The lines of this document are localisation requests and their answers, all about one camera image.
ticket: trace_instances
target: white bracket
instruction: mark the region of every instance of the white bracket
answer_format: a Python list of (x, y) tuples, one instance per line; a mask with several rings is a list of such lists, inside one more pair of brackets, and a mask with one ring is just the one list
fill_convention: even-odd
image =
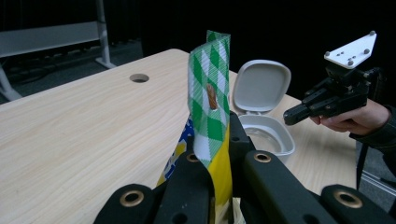
[(372, 54), (374, 43), (376, 39), (375, 31), (359, 38), (339, 49), (327, 51), (324, 59), (345, 67), (352, 69), (364, 62)]

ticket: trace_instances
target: finger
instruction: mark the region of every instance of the finger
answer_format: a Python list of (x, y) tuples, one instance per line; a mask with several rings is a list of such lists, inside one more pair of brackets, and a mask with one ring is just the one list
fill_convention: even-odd
[(327, 118), (327, 119), (323, 118), (320, 122), (322, 125), (330, 128), (330, 129), (333, 129), (337, 132), (346, 132), (346, 131), (354, 128), (357, 125), (357, 123), (355, 121), (353, 121), (352, 119), (347, 119), (347, 120), (343, 120), (340, 122), (336, 122), (336, 121), (334, 121), (334, 117)]
[(339, 114), (337, 116), (333, 116), (333, 117), (329, 118), (327, 121), (329, 122), (329, 124), (330, 123), (334, 123), (334, 124), (341, 123), (343, 121), (350, 120), (350, 119), (356, 117), (357, 115), (359, 115), (359, 111), (358, 111), (358, 109), (354, 109), (354, 110)]
[(312, 119), (312, 121), (314, 121), (314, 123), (316, 123), (317, 125), (320, 124), (320, 117), (309, 117), (310, 119)]

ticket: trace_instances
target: wooden table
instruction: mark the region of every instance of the wooden table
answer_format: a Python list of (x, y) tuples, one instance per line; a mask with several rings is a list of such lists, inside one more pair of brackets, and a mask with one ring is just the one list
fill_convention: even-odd
[[(0, 223), (93, 223), (116, 189), (154, 188), (189, 115), (188, 57), (170, 49), (0, 105)], [(270, 115), (297, 104), (285, 95)], [(346, 133), (309, 119), (287, 128), (286, 165), (306, 188), (355, 187)]]

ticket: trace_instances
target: container lid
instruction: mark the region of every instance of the container lid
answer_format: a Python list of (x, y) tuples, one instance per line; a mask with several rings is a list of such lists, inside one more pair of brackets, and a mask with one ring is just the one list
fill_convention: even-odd
[(288, 90), (291, 72), (282, 63), (253, 60), (239, 69), (233, 86), (233, 103), (249, 112), (274, 109)]

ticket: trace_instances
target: brass grommet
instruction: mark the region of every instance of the brass grommet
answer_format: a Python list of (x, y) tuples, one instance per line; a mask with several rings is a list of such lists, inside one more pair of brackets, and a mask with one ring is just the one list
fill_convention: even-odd
[(265, 153), (256, 153), (256, 154), (254, 154), (254, 160), (259, 161), (259, 162), (270, 162), (271, 157)]
[(341, 204), (351, 207), (351, 208), (360, 208), (363, 206), (363, 202), (361, 201), (360, 198), (358, 198), (356, 195), (351, 194), (347, 191), (344, 190), (336, 190), (334, 192), (334, 198)]
[(190, 153), (190, 154), (187, 156), (187, 161), (197, 162), (197, 161), (199, 161), (199, 160), (198, 160), (198, 158), (195, 156), (194, 153)]
[(143, 202), (144, 198), (145, 195), (142, 193), (142, 191), (129, 190), (122, 194), (122, 196), (120, 197), (120, 203), (124, 207), (133, 207)]

